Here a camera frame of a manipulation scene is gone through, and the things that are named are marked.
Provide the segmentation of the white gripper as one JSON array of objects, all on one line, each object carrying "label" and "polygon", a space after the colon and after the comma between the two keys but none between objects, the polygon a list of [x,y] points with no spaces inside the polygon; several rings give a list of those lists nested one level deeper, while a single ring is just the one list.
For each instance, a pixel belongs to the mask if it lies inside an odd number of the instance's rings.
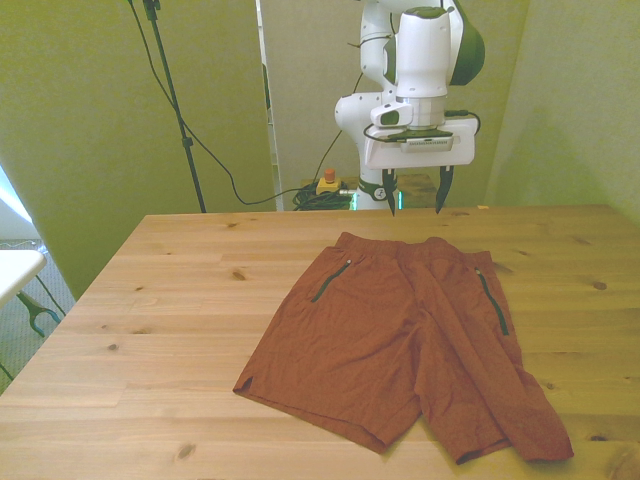
[{"label": "white gripper", "polygon": [[445,205],[454,177],[454,167],[470,164],[475,155],[476,120],[447,120],[431,129],[405,127],[365,130],[364,164],[369,169],[384,169],[382,185],[392,215],[396,212],[396,168],[441,166],[435,211]]}]

